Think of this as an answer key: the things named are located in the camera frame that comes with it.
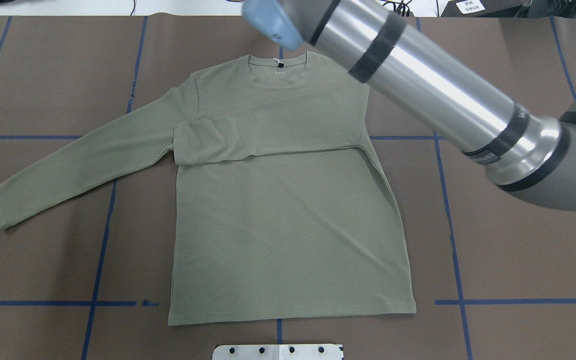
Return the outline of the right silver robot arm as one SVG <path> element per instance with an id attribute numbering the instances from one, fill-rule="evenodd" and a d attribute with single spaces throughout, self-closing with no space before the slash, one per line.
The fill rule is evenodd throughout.
<path id="1" fill-rule="evenodd" d="M 242 16 L 286 50 L 303 43 L 407 110 L 511 196 L 576 211 L 576 100 L 535 116 L 374 0 L 246 0 Z"/>

